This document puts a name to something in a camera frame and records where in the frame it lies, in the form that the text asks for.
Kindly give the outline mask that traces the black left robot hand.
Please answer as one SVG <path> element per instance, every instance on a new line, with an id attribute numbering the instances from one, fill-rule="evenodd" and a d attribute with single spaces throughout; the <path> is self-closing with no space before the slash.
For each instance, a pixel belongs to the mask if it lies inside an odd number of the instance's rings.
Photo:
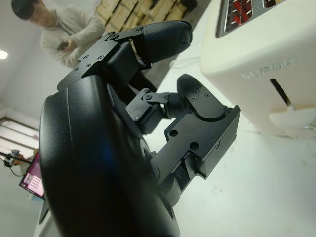
<path id="1" fill-rule="evenodd" d="M 173 211 L 234 142 L 240 108 L 194 77 L 177 92 L 123 91 L 155 62 L 186 50 L 186 21 L 103 35 L 47 97 L 39 132 L 45 199 L 64 237 L 178 237 Z"/>

